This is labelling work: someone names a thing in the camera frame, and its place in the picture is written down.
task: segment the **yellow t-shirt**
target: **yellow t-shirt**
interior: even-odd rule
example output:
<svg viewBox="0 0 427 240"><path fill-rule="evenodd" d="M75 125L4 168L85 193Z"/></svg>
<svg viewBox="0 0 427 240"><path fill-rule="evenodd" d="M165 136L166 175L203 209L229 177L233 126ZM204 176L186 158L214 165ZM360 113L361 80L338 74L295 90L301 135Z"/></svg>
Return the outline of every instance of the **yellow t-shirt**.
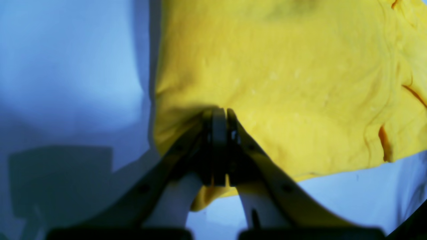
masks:
<svg viewBox="0 0 427 240"><path fill-rule="evenodd" d="M427 149L422 0L163 0L162 15L161 154L211 106L296 181ZM192 210L234 194L203 187Z"/></svg>

